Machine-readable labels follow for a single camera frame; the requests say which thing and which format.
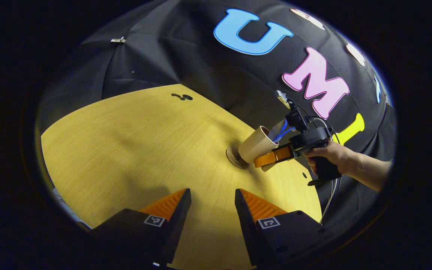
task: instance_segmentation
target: blue letter u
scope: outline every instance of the blue letter u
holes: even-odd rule
[[[268,22],[268,32],[257,42],[248,42],[238,36],[240,30],[250,21],[257,21],[256,15],[238,9],[226,10],[228,15],[214,29],[214,37],[227,46],[240,53],[262,55],[269,53],[285,36],[293,36],[288,29]]]

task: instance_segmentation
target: letter m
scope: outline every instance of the letter m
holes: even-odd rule
[[[344,95],[350,93],[350,88],[341,77],[326,81],[326,59],[311,47],[306,51],[304,62],[293,73],[284,73],[283,81],[295,91],[301,91],[302,82],[309,76],[304,97],[310,99],[324,93],[312,102],[312,107],[320,117],[328,119],[329,112]]]

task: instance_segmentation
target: paper cup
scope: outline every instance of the paper cup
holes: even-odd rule
[[[242,159],[249,164],[254,164],[254,160],[262,155],[271,152],[278,146],[268,138],[269,130],[259,126],[247,139],[240,144],[238,152]]]

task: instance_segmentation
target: wooden table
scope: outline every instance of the wooden table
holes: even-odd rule
[[[193,97],[180,100],[172,93]],[[317,192],[295,160],[263,172],[239,169],[228,147],[253,128],[181,84],[93,103],[41,136],[49,174],[71,209],[92,228],[123,208],[139,210],[191,189],[192,205],[171,267],[247,270],[249,262],[234,205],[236,188],[291,212],[321,218]]]

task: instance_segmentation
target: human hand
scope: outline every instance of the human hand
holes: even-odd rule
[[[356,153],[341,144],[329,140],[326,147],[313,148],[304,152],[303,155],[306,157],[307,163],[311,166],[311,171],[314,174],[317,174],[316,162],[311,157],[325,157],[329,162],[337,166],[337,170],[343,176],[348,174],[350,169],[354,167]]]

